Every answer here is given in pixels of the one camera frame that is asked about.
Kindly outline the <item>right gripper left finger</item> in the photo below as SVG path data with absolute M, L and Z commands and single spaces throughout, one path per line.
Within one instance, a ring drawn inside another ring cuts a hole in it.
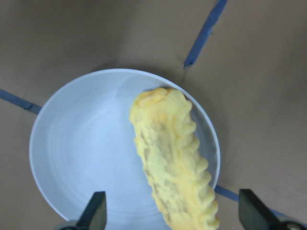
M 78 230 L 104 230 L 106 222 L 106 193 L 94 192 L 76 227 Z

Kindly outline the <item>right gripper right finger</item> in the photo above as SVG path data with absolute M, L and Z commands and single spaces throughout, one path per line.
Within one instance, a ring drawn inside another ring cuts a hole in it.
M 245 230 L 284 230 L 281 221 L 253 193 L 251 189 L 239 190 L 238 215 Z

